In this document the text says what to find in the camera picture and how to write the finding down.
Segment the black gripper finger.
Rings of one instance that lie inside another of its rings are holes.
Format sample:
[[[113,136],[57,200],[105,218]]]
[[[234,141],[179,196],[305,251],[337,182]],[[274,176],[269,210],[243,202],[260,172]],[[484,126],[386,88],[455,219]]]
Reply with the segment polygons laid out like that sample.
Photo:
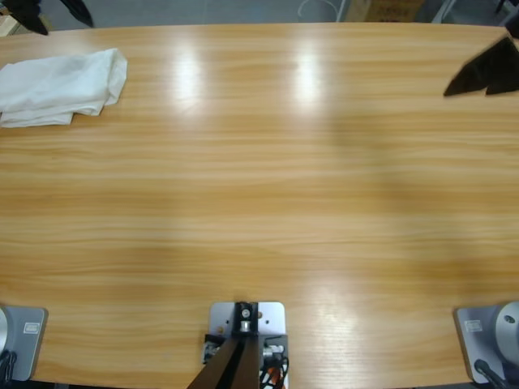
[[[443,96],[484,91],[501,79],[518,80],[518,48],[510,36],[504,36],[479,55],[466,62],[452,78]]]
[[[2,0],[1,8],[5,8],[27,30],[48,36],[48,29],[40,18],[40,4],[39,0]]]
[[[92,15],[82,0],[61,0],[61,3],[76,20],[90,28],[94,27]]]
[[[487,96],[499,95],[519,90],[517,79],[501,79],[490,83],[486,90]]]

